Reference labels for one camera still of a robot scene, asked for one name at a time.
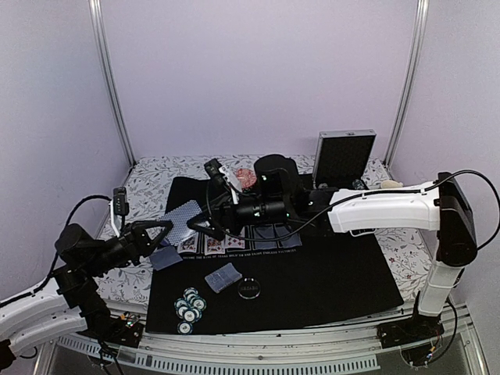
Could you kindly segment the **blue green chip stack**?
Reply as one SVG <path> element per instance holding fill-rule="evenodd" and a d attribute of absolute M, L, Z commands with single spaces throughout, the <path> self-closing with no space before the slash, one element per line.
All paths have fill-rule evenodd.
<path fill-rule="evenodd" d="M 202 318 L 202 314 L 207 308 L 207 302 L 196 288 L 188 287 L 184 290 L 183 296 L 174 302 L 174 308 L 176 315 L 181 320 L 195 323 Z"/>

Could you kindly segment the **blue playing card deck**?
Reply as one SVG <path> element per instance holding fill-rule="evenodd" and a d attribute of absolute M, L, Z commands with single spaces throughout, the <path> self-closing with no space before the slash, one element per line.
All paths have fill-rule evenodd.
<path fill-rule="evenodd" d="M 195 200 L 190 200 L 183 205 L 167 212 L 161 217 L 162 221 L 170 221 L 173 224 L 170 232 L 163 238 L 163 246 L 177 246 L 191 237 L 195 231 L 190 229 L 187 222 L 202 212 Z"/>

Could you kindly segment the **dealt blue card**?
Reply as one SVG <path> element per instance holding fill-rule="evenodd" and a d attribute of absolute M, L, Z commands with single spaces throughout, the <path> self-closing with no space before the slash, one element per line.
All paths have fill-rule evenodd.
<path fill-rule="evenodd" d="M 237 271 L 232 262 L 220 267 L 205 276 L 205 282 L 216 294 L 228 288 L 242 278 L 242 274 Z"/>
<path fill-rule="evenodd" d="M 165 247 L 153 252 L 149 256 L 149 261 L 152 264 L 154 270 L 160 271 L 179 262 L 182 262 L 183 259 L 178 254 L 176 248 Z"/>
<path fill-rule="evenodd" d="M 270 250 L 277 247 L 277 243 L 273 240 L 275 232 L 272 225 L 253 227 L 252 231 L 254 239 L 267 239 L 267 241 L 254 241 L 255 250 Z"/>

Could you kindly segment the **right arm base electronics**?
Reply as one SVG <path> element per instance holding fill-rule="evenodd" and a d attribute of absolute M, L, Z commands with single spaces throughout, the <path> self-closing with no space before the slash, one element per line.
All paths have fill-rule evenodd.
<path fill-rule="evenodd" d="M 441 336 L 445 332 L 441 316 L 424 316 L 418 311 L 403 320 L 377 326 L 377 337 L 382 348 L 401 347 L 424 341 L 420 346 L 402 349 L 403 361 L 413 367 L 426 366 L 432 360 Z"/>

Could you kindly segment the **clear dealer button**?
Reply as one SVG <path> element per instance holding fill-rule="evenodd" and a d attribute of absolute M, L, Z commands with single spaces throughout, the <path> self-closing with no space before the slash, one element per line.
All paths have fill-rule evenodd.
<path fill-rule="evenodd" d="M 252 300 L 259 297 L 261 285 L 255 278 L 245 277 L 238 283 L 237 292 L 241 298 Z"/>

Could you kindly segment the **blue white poker chip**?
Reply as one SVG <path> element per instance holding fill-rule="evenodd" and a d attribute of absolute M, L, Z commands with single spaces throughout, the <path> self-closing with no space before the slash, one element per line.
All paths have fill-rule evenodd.
<path fill-rule="evenodd" d="M 193 325 L 188 321 L 181 321 L 177 324 L 177 333 L 182 335 L 189 335 L 193 332 Z"/>

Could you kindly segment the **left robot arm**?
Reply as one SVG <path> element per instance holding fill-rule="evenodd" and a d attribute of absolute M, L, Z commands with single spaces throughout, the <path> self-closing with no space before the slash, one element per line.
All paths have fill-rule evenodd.
<path fill-rule="evenodd" d="M 139 265 L 169 233 L 179 231 L 180 225 L 170 220 L 138 220 L 101 240 L 77 223 L 66 226 L 55 242 L 63 264 L 1 302 L 1 367 L 29 348 L 72 333 L 136 348 L 145 328 L 140 316 L 113 316 L 95 280 L 110 270 Z"/>

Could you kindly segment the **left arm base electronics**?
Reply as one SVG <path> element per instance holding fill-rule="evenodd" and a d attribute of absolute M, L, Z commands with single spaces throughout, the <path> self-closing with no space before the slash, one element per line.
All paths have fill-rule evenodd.
<path fill-rule="evenodd" d="M 144 325 L 140 322 L 132 326 L 127 320 L 113 317 L 109 312 L 95 312 L 85 317 L 87 327 L 77 333 L 106 344 L 121 345 L 128 348 L 138 348 Z"/>

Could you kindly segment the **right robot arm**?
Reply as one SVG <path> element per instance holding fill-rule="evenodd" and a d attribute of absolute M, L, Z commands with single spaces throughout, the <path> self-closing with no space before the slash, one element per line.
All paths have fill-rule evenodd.
<path fill-rule="evenodd" d="M 293 233 L 312 230 L 337 234 L 386 228 L 415 228 L 437 233 L 437 251 L 413 317 L 404 334 L 421 340 L 434 328 L 461 272 L 478 253 L 473 212 L 453 173 L 410 187 L 349 190 L 308 189 L 296 162 L 283 155 L 259 158 L 254 164 L 256 188 L 237 189 L 237 178 L 217 159 L 204 165 L 221 192 L 207 198 L 202 212 L 190 219 L 192 230 L 219 241 L 241 237 L 251 225 L 288 224 Z"/>

